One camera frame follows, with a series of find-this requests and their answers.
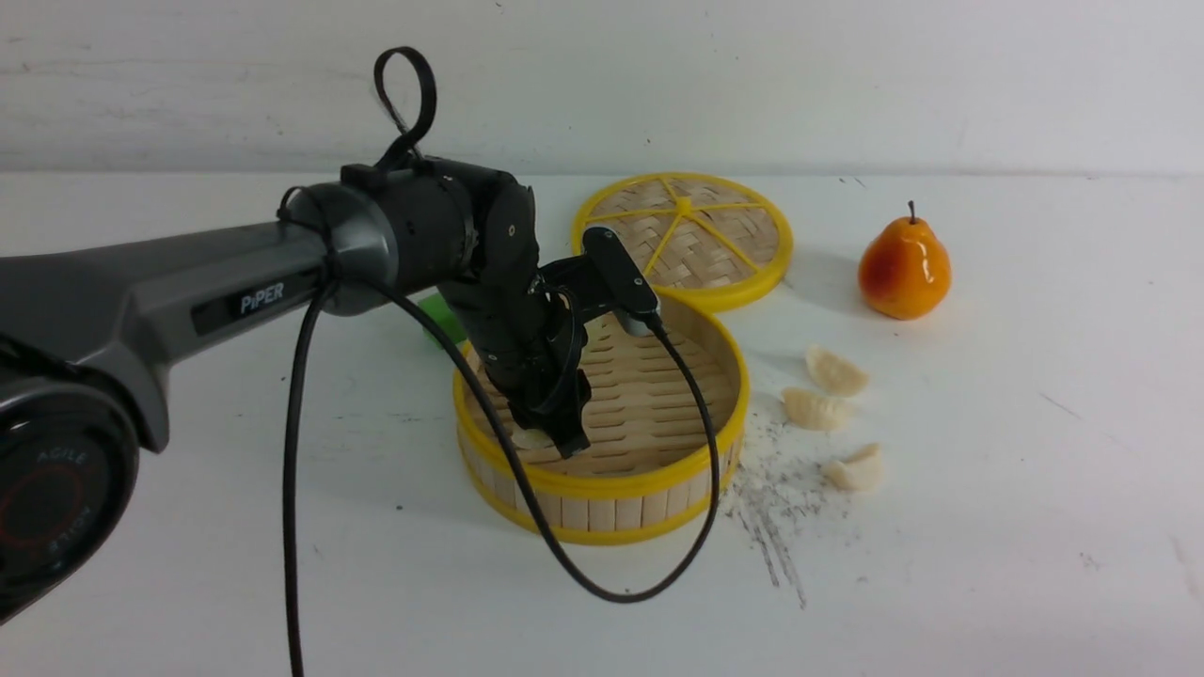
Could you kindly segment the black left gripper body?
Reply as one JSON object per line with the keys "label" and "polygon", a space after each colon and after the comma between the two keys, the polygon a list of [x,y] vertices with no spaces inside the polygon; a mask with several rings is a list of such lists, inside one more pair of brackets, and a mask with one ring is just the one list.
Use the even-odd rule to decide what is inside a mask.
{"label": "black left gripper body", "polygon": [[529,187],[492,190],[474,214],[467,273],[437,285],[464,323],[486,378],[503,395],[545,395],[547,418],[567,400],[588,401],[576,361],[579,330],[563,305],[539,292],[536,206]]}

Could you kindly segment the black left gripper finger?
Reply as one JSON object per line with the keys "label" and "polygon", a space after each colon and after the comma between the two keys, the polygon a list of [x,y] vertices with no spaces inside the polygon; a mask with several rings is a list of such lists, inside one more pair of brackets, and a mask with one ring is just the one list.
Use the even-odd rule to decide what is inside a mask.
{"label": "black left gripper finger", "polygon": [[512,419],[523,430],[541,430],[547,432],[547,396],[513,395],[508,396]]}
{"label": "black left gripper finger", "polygon": [[547,419],[547,436],[551,438],[561,459],[577,457],[591,445],[583,420],[585,404],[582,400],[563,401]]}

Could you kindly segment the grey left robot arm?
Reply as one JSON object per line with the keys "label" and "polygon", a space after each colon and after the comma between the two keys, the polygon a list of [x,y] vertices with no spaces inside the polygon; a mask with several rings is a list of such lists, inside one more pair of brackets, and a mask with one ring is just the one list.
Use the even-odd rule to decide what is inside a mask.
{"label": "grey left robot arm", "polygon": [[438,289],[521,425],[585,451],[583,323],[539,292],[535,222],[515,176],[408,157],[289,189],[256,226],[2,258],[2,620],[116,530],[138,451],[169,442],[169,369],[301,306]]}

